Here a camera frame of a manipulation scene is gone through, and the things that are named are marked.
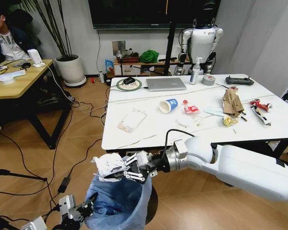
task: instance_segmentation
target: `white wall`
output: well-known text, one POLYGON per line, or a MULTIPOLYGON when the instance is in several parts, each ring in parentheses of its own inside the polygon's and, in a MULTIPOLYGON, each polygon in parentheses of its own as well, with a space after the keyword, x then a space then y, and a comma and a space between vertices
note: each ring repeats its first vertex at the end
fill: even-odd
MULTIPOLYGON (((224 30, 224 35, 216 50, 217 63, 214 73, 227 72, 231 56, 236 49, 254 1, 221 1, 216 24, 224 30)), ((63 7, 73 53, 81 56, 86 74, 97 74, 98 35, 96 30, 93 29, 88 1, 65 0, 63 1, 63 7)), ((44 58, 54 59, 58 57, 60 53, 37 14, 34 15, 33 25, 37 36, 42 41, 40 49, 44 58)), ((105 69, 105 59, 114 59, 112 41, 126 40, 126 48, 131 47, 139 54, 148 49, 156 50, 160 54, 166 53, 168 30, 108 30, 99 31, 99 33, 101 38, 101 49, 98 59, 99 70, 105 69)), ((178 33, 179 30, 176 32, 173 54, 179 52, 178 33)))
POLYGON ((229 66, 276 95, 288 89, 288 0, 256 1, 229 66))

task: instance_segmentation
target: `green bag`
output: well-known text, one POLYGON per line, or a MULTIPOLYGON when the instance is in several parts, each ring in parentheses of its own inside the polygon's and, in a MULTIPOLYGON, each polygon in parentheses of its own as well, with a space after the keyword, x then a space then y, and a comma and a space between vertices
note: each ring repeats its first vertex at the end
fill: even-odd
POLYGON ((140 62, 144 63, 157 63, 159 53, 154 50, 145 51, 139 58, 140 62))

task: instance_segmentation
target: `trash can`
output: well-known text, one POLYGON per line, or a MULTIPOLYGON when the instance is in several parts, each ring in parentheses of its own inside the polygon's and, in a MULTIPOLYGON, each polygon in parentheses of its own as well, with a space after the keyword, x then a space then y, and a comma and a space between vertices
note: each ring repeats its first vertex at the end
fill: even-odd
POLYGON ((95 176, 86 193, 86 200, 98 192, 93 215, 84 220, 92 230, 143 230, 152 180, 145 184, 122 178, 118 182, 100 182, 95 176))

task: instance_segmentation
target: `white table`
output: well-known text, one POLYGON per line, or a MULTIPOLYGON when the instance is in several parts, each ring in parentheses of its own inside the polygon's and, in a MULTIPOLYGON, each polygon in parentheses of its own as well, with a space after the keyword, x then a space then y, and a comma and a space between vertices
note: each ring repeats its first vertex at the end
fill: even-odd
MULTIPOLYGON (((214 75, 216 83, 227 85, 225 77, 228 75, 214 75)), ((232 74, 231 77, 244 78, 244 74, 232 74)), ((138 77, 142 87, 147 86, 146 79, 156 77, 138 77)), ((102 148, 108 152, 122 150, 136 150, 164 146, 165 134, 171 129, 180 129, 196 136, 207 137, 213 143, 234 143, 241 141, 269 141, 282 140, 278 151, 282 152, 288 145, 288 104, 274 95, 264 86, 255 82, 253 86, 239 85, 237 95, 247 114, 247 122, 239 118, 235 126, 224 126, 220 116, 203 112, 205 108, 222 108, 222 97, 226 88, 218 84, 205 86, 199 76, 196 85, 189 84, 190 76, 180 77, 187 87, 184 91, 150 92, 147 89, 139 89, 133 92, 110 91, 106 123, 102 139, 102 148), (158 106, 162 100, 175 98, 179 106, 169 114, 163 114, 158 106), (259 98, 261 103, 271 103, 273 110, 269 113, 262 111, 264 116, 272 123, 265 126, 263 122, 251 110, 250 101, 259 98), (188 100, 189 105, 196 105, 201 112, 191 115, 193 124, 184 127, 177 122, 177 117, 183 115, 183 100, 188 100), (117 128, 118 123, 133 108, 144 110, 147 117, 132 132, 127 133, 117 128)), ((121 78, 113 78, 112 86, 121 78)), ((168 145, 172 145, 177 139, 187 139, 188 135, 178 132, 170 132, 168 145)))

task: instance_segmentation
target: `white planter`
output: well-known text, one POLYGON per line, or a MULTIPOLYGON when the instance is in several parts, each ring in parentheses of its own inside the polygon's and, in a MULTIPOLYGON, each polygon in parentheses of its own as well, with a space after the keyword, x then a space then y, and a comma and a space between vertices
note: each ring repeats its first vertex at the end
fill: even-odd
POLYGON ((79 86, 86 82, 81 60, 78 55, 74 55, 75 60, 72 61, 58 61, 62 57, 55 59, 59 71, 67 86, 79 86))

